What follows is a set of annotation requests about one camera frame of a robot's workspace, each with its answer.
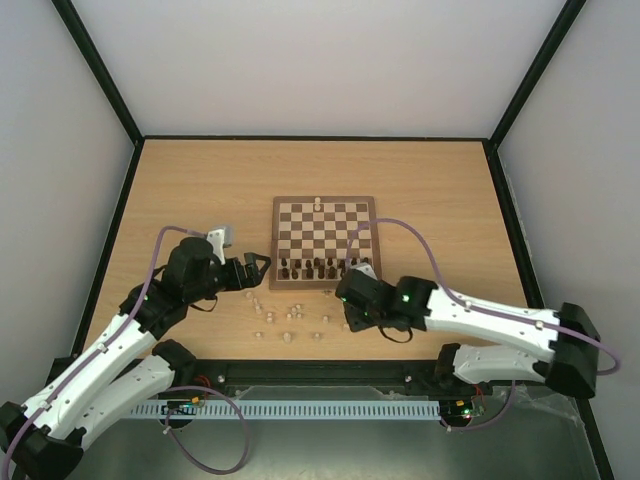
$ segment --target wooden chessboard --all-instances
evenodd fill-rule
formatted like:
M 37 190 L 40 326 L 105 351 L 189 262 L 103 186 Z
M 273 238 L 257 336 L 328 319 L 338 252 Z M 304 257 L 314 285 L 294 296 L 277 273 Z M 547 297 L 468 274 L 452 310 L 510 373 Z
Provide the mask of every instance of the wooden chessboard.
M 349 235 L 376 218 L 373 197 L 276 197 L 269 288 L 334 289 L 345 272 Z M 368 262 L 381 278 L 378 228 L 366 225 L 350 263 Z

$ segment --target robotic arm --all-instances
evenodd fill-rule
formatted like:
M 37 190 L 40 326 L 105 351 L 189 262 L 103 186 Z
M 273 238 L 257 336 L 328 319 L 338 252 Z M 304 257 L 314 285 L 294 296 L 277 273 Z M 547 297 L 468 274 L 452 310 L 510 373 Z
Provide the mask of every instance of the robotic arm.
M 7 402 L 0 407 L 0 446 L 4 451 L 31 420 L 12 455 L 29 478 L 66 478 L 84 450 L 135 405 L 191 380 L 195 357 L 169 340 L 157 344 L 151 355 L 113 382 L 182 321 L 192 304 L 216 299 L 222 291 L 260 285 L 271 260 L 255 253 L 244 255 L 245 265 L 237 258 L 225 259 L 224 248 L 231 240 L 229 227 L 212 230 L 206 239 L 183 239 L 167 265 L 154 271 L 134 318 L 129 317 L 143 285 L 129 293 L 104 332 L 54 382 L 22 405 Z M 63 383 L 64 389 L 51 399 Z
M 568 328 L 599 341 L 589 317 L 577 305 L 565 303 L 560 311 L 511 307 L 451 290 L 447 293 L 441 285 L 416 277 L 402 277 L 394 287 L 378 280 L 366 263 L 346 273 L 336 296 L 344 302 L 352 332 L 371 327 L 448 331 L 499 344 L 444 345 L 435 378 L 443 386 L 529 380 L 576 398 L 595 395 L 598 349 L 549 328 Z M 508 315 L 531 322 L 514 322 Z

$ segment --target wire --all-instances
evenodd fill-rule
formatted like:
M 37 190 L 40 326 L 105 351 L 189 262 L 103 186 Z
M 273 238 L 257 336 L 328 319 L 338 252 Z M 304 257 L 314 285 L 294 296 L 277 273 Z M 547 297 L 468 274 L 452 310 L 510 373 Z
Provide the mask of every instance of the wire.
M 199 469 L 204 470 L 205 472 L 211 473 L 213 475 L 229 475 L 230 473 L 235 473 L 238 470 L 240 470 L 242 467 L 244 467 L 244 465 L 247 463 L 247 458 L 249 456 L 249 447 L 251 444 L 251 432 L 249 431 L 249 423 L 247 422 L 247 419 L 244 418 L 244 415 L 242 415 L 242 411 L 240 410 L 240 407 L 238 407 L 238 405 L 236 405 L 233 402 L 233 400 L 231 400 L 226 395 L 223 395 L 222 393 L 217 392 L 212 388 L 208 388 L 208 387 L 201 387 L 198 385 L 187 385 L 184 387 L 172 387 L 165 390 L 165 392 L 180 392 L 183 390 L 200 390 L 205 393 L 215 395 L 216 397 L 227 402 L 229 406 L 236 412 L 236 415 L 240 420 L 240 424 L 242 425 L 242 429 L 244 430 L 244 450 L 242 451 L 242 456 L 240 457 L 240 460 L 238 461 L 238 463 L 236 463 L 233 467 L 231 467 L 228 470 L 218 470 L 216 468 L 208 467 L 204 463 L 199 462 L 193 455 L 191 455 L 187 451 L 184 445 L 182 445 L 182 442 L 180 442 L 178 437 L 173 433 L 173 429 L 169 426 L 169 420 L 171 420 L 171 415 L 173 415 L 173 413 L 175 412 L 175 409 L 174 409 L 174 410 L 170 410 L 164 419 L 164 426 L 166 427 L 165 433 L 169 435 L 169 437 L 174 442 L 176 442 L 176 445 L 178 445 L 178 447 L 180 448 L 182 455 Z
M 455 302 L 456 304 L 458 304 L 458 305 L 460 305 L 462 307 L 465 307 L 467 310 L 473 310 L 475 312 L 482 313 L 484 315 L 491 315 L 493 317 L 502 318 L 502 319 L 505 319 L 505 320 L 514 320 L 516 322 L 524 323 L 526 325 L 537 326 L 537 321 L 531 320 L 529 318 L 521 317 L 519 315 L 513 315 L 511 313 L 499 312 L 499 311 L 496 311 L 496 310 L 491 310 L 489 308 L 478 307 L 476 305 L 467 305 L 464 302 L 464 300 L 458 298 L 451 291 L 451 289 L 447 286 L 447 283 L 445 282 L 444 277 L 442 276 L 442 272 L 440 271 L 440 267 L 438 267 L 438 262 L 436 262 L 436 258 L 433 255 L 433 252 L 431 251 L 431 248 L 429 247 L 429 244 L 424 239 L 424 237 L 422 235 L 420 235 L 420 232 L 418 232 L 415 228 L 413 228 L 408 223 L 405 223 L 405 222 L 403 222 L 401 220 L 396 220 L 395 218 L 377 218 L 375 220 L 372 220 L 371 222 L 363 223 L 356 230 L 351 232 L 351 235 L 350 235 L 350 238 L 349 238 L 349 243 L 347 244 L 347 256 L 346 256 L 346 259 L 345 259 L 345 264 L 347 265 L 347 268 L 349 268 L 348 265 L 350 263 L 348 260 L 350 258 L 351 245 L 353 244 L 353 241 L 357 238 L 358 232 L 360 232 L 361 230 L 364 230 L 366 228 L 369 228 L 369 225 L 376 224 L 376 223 L 392 223 L 394 225 L 399 225 L 401 227 L 404 227 L 407 230 L 409 230 L 411 233 L 413 233 L 413 235 L 418 239 L 418 241 L 420 242 L 420 244 L 424 248 L 425 252 L 427 253 L 427 256 L 429 257 L 429 261 L 431 262 L 431 267 L 433 268 L 433 272 L 436 275 L 436 279 L 437 279 L 438 283 L 440 284 L 440 286 L 442 287 L 442 290 L 451 299 L 452 302 Z M 622 365 L 622 360 L 620 359 L 620 356 L 613 349 L 609 348 L 605 344 L 603 344 L 603 343 L 601 343 L 601 342 L 599 342 L 597 340 L 594 340 L 593 338 L 588 337 L 587 335 L 584 335 L 584 334 L 582 334 L 580 332 L 576 332 L 574 330 L 571 330 L 570 328 L 563 327 L 561 325 L 553 325 L 551 323 L 544 323 L 543 326 L 544 326 L 544 328 L 549 328 L 551 330 L 555 330 L 558 333 L 563 333 L 565 335 L 569 335 L 571 337 L 577 338 L 578 340 L 582 340 L 583 342 L 586 342 L 586 343 L 588 343 L 588 344 L 590 344 L 590 345 L 602 350 L 603 352 L 606 352 L 613 359 L 613 366 L 610 367 L 610 368 L 604 369 L 604 370 L 599 370 L 598 371 L 598 375 L 611 375 L 613 373 L 616 373 L 618 370 L 620 370 L 620 367 Z
M 186 228 L 176 227 L 173 225 L 167 225 L 166 227 L 163 227 L 160 229 L 160 232 L 158 232 L 158 237 L 156 238 L 156 244 L 153 249 L 153 254 L 151 256 L 149 270 L 147 272 L 147 276 L 145 278 L 144 284 L 142 285 L 142 290 L 138 295 L 138 300 L 136 301 L 135 305 L 133 306 L 133 309 L 131 310 L 131 313 L 129 313 L 129 315 L 127 316 L 125 321 L 122 323 L 122 325 L 120 325 L 120 327 L 113 333 L 113 335 L 107 341 L 104 342 L 105 347 L 108 348 L 109 345 L 115 342 L 120 337 L 120 335 L 122 335 L 122 332 L 124 332 L 126 328 L 129 326 L 129 324 L 133 321 L 135 316 L 138 314 L 138 311 L 140 310 L 140 306 L 144 301 L 144 297 L 147 294 L 147 290 L 149 290 L 149 285 L 151 284 L 151 280 L 153 279 L 153 276 L 154 276 L 154 269 L 156 266 L 156 262 L 158 261 L 158 256 L 160 254 L 160 246 L 162 245 L 162 238 L 164 237 L 164 234 L 169 230 L 181 232 L 181 233 L 184 233 L 185 235 L 192 235 L 195 237 L 206 238 L 206 235 L 204 233 L 196 232 L 195 230 L 189 230 Z M 88 355 L 82 362 L 80 362 L 80 364 L 76 366 L 71 371 L 71 373 L 69 373 L 69 375 L 67 375 L 64 379 L 62 379 L 60 384 L 51 391 L 51 394 L 47 397 L 47 399 L 45 400 L 45 403 L 51 404 L 51 402 L 53 402 L 60 395 L 60 393 L 67 387 L 67 385 L 69 385 L 73 381 L 73 379 L 80 374 L 80 372 L 82 372 L 88 365 L 90 365 L 91 362 L 93 362 L 100 355 L 100 353 L 101 351 L 96 349 L 90 355 Z M 35 412 L 29 418 L 27 418 L 27 421 L 24 423 L 24 425 L 20 427 L 15 437 L 13 437 L 13 440 L 9 444 L 7 453 L 2 461 L 2 480 L 9 480 L 9 466 L 11 463 L 11 458 L 13 457 L 13 454 L 16 450 L 16 447 L 18 446 L 18 443 L 20 443 L 20 440 L 22 440 L 22 437 L 24 437 L 25 433 L 29 430 L 31 425 L 34 424 L 34 422 L 40 417 L 40 415 L 42 415 L 43 412 L 44 412 L 44 408 L 42 407 L 36 409 Z
M 468 432 L 471 430 L 480 430 L 481 428 L 487 428 L 492 425 L 495 425 L 502 417 L 504 417 L 504 414 L 507 413 L 507 410 L 509 410 L 509 407 L 511 407 L 515 398 L 516 398 L 516 382 L 514 380 L 513 382 L 511 382 L 511 390 L 509 390 L 509 396 L 507 397 L 507 401 L 504 403 L 504 405 L 502 406 L 500 411 L 496 414 L 496 416 L 493 417 L 492 419 L 487 420 L 486 422 L 483 422 L 480 425 L 467 425 L 466 427 L 452 427 L 446 422 L 444 418 L 440 418 L 440 423 L 443 426 L 447 427 L 448 432 Z
M 378 330 L 380 330 L 380 334 L 386 338 L 387 340 L 391 340 L 394 343 L 409 343 L 411 340 L 413 340 L 413 330 L 411 330 L 411 328 L 409 328 L 408 332 L 409 332 L 409 338 L 407 338 L 406 340 L 396 340 L 395 338 L 390 337 L 389 335 L 387 335 L 384 331 L 384 328 L 382 326 L 378 326 Z

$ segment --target white wall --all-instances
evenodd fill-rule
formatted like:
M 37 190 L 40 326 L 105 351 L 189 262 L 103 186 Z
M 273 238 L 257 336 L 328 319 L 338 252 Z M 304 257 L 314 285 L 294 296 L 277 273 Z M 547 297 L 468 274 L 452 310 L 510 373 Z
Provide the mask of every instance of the white wall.
M 502 148 L 547 303 L 584 306 L 622 354 L 592 402 L 620 479 L 640 445 L 638 18 L 635 0 L 588 2 Z
M 564 0 L 75 0 L 145 134 L 489 136 Z
M 3 2 L 0 72 L 1 404 L 69 354 L 132 146 L 50 1 Z

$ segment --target wooden tabletop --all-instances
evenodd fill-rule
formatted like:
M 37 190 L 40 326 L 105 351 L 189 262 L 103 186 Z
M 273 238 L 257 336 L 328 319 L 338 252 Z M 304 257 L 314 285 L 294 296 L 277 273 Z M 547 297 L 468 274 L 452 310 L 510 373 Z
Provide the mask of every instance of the wooden tabletop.
M 161 227 L 206 232 L 230 224 L 235 240 L 227 256 L 268 255 L 273 198 L 280 195 L 371 195 L 378 217 L 408 222 L 425 236 L 452 288 L 526 305 L 479 142 L 149 140 L 86 345 L 144 280 Z M 395 284 L 404 275 L 434 279 L 409 232 L 393 225 L 379 229 L 384 280 Z M 180 239 L 177 233 L 165 236 L 161 264 Z M 333 296 L 270 291 L 268 281 L 253 292 L 262 314 L 256 314 L 246 291 L 222 293 L 213 313 L 191 310 L 165 338 L 203 359 L 432 359 L 443 343 L 484 344 L 454 333 L 416 332 L 411 343 L 399 345 L 375 329 L 345 330 L 341 302 Z M 286 313 L 296 304 L 302 305 L 304 317 L 289 322 Z M 266 322 L 269 311 L 275 315 L 273 324 Z M 324 315 L 330 317 L 328 324 Z M 292 336 L 288 344 L 286 332 Z M 404 334 L 390 335 L 402 339 Z

